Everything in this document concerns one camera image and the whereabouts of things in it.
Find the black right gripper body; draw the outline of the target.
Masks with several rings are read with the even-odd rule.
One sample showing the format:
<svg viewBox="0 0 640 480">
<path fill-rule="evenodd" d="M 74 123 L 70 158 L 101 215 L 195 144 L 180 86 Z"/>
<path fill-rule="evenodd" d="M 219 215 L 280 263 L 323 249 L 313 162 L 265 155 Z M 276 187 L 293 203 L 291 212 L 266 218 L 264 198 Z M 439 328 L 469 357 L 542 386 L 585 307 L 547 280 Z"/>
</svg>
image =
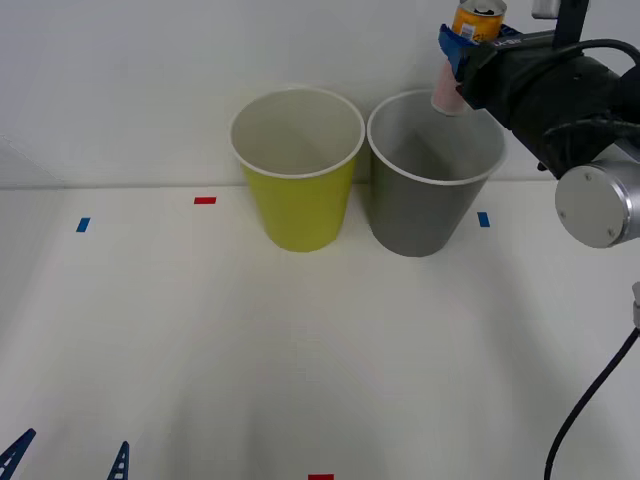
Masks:
<svg viewBox="0 0 640 480">
<path fill-rule="evenodd" d="M 511 130 L 516 104 L 527 82 L 516 75 L 524 73 L 536 60 L 545 58 L 554 32 L 522 34 L 508 31 L 499 38 L 477 44 L 455 37 L 455 79 L 458 93 L 474 110 L 485 109 L 503 127 Z"/>
</svg>

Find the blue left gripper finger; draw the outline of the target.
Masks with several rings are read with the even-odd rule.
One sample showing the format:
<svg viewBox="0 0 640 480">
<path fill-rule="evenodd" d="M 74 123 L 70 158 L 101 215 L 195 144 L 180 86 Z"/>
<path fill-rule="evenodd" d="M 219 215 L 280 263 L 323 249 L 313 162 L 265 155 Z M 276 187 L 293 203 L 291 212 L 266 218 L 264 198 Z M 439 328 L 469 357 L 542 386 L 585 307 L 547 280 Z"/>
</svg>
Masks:
<svg viewBox="0 0 640 480">
<path fill-rule="evenodd" d="M 18 464 L 36 436 L 29 428 L 0 455 L 0 480 L 10 480 Z"/>
<path fill-rule="evenodd" d="M 130 445 L 124 441 L 109 471 L 107 480 L 128 480 Z"/>
</svg>

